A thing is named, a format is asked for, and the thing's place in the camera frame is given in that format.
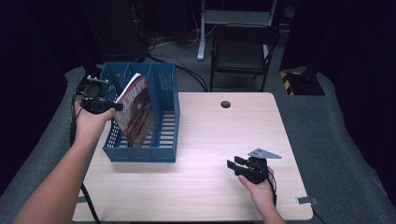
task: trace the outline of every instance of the gray carpet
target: gray carpet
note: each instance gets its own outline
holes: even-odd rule
[[[286,40],[287,35],[283,34],[264,91],[275,96],[306,191],[319,201],[313,209],[326,223],[396,223],[396,210],[375,171],[364,161],[345,129],[330,80],[318,75],[325,96],[286,94],[278,72]],[[169,63],[181,65],[182,62],[202,76],[208,85],[210,41],[206,43],[202,62],[196,60],[197,50],[198,43],[192,47],[170,43],[157,46],[151,54]],[[33,153],[0,199],[0,223],[12,221],[31,192],[68,149],[71,96],[83,75],[82,68],[65,74],[69,86],[64,100]],[[177,82],[179,91],[203,91],[190,75],[180,70],[177,70]],[[314,216],[309,221],[295,223],[321,221]]]

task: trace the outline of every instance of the blue plastic basket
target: blue plastic basket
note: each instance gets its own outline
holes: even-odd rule
[[[153,131],[142,147],[129,147],[113,119],[103,150],[111,161],[175,162],[180,117],[175,66],[172,63],[106,63],[101,73],[101,79],[109,82],[106,99],[114,102],[135,73],[148,78]]]

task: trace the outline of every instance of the person's arm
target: person's arm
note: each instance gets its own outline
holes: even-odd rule
[[[114,109],[94,115],[76,102],[77,131],[73,146],[21,208],[14,223],[70,223],[89,157]]]
[[[238,176],[239,181],[250,191],[251,199],[256,204],[257,210],[262,215],[262,221],[265,224],[283,224],[286,223],[282,216],[277,212],[274,201],[273,192],[268,180],[255,185],[248,181],[244,176]]]

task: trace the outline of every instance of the black chair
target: black chair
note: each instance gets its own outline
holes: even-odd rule
[[[213,85],[214,76],[230,74],[253,75],[253,79],[262,76],[263,91],[279,38],[279,31],[272,26],[219,25],[213,36],[210,91],[213,87],[224,88]]]

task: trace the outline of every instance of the book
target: book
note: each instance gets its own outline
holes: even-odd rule
[[[153,128],[149,83],[146,77],[136,73],[115,103],[123,104],[123,110],[118,111],[114,119],[129,147],[142,147]]]

